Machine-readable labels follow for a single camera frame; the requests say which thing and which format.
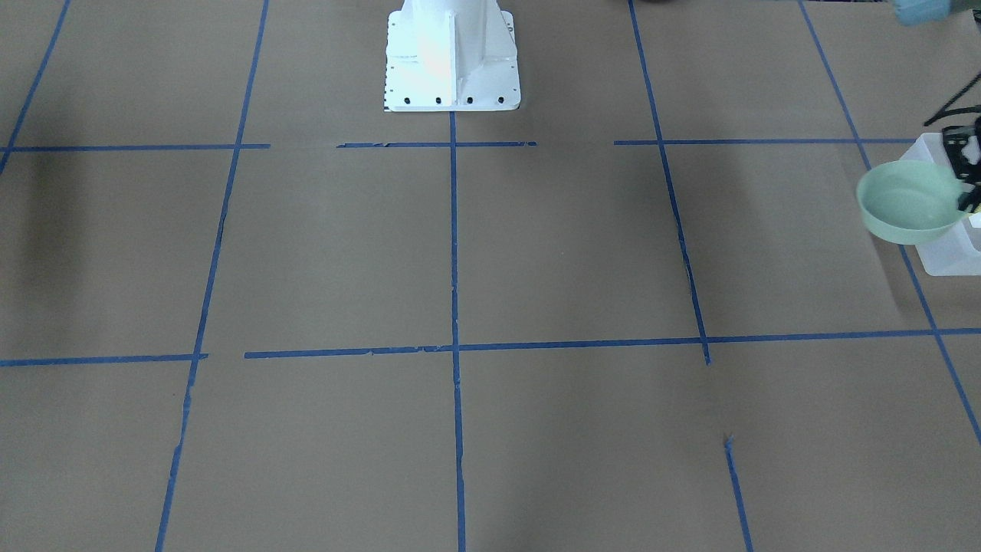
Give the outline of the mint green bowl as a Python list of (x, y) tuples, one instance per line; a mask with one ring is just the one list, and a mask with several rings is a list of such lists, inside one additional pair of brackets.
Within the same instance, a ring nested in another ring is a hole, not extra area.
[(897, 245), (941, 238), (968, 217), (959, 209), (966, 184), (950, 168), (922, 160), (897, 160), (874, 167), (855, 190), (866, 230)]

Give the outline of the clear plastic storage bin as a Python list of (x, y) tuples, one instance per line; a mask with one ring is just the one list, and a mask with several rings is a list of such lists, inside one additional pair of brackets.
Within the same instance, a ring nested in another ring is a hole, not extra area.
[[(928, 161), (953, 171), (939, 133), (923, 133), (901, 160)], [(931, 276), (979, 276), (980, 213), (968, 215), (938, 240), (918, 245), (917, 253)]]

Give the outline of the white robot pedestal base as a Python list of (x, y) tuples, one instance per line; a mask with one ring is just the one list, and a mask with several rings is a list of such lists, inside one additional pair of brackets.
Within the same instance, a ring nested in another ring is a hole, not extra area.
[(520, 108), (514, 18), (497, 1), (404, 1), (386, 31), (386, 111)]

